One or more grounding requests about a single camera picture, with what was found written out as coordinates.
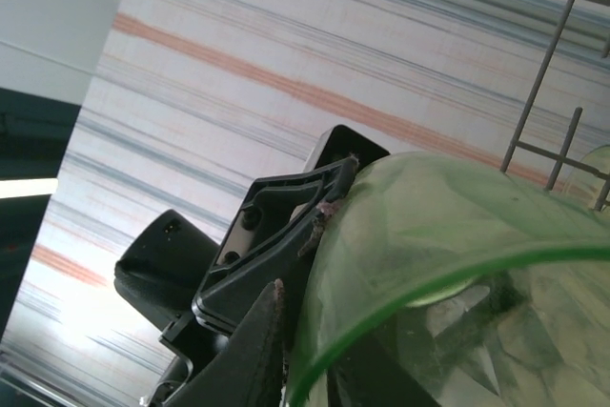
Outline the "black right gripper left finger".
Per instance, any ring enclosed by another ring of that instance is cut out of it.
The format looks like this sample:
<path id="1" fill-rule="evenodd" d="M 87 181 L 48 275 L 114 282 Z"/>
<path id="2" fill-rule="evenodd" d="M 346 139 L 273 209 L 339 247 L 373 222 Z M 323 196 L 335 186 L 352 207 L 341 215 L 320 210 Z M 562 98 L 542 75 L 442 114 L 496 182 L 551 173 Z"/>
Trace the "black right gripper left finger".
<path id="1" fill-rule="evenodd" d="M 215 356 L 170 406 L 278 406 L 283 381 L 285 291 L 269 283 Z"/>

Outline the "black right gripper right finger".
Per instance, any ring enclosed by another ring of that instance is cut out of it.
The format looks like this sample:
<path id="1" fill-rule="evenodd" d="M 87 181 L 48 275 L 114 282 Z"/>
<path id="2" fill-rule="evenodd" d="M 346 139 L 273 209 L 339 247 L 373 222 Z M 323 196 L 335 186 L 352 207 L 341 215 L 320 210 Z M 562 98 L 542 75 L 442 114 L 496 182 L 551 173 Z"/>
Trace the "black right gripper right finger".
<path id="1" fill-rule="evenodd" d="M 429 394 L 377 347 L 354 347 L 328 371 L 331 406 L 428 406 Z"/>

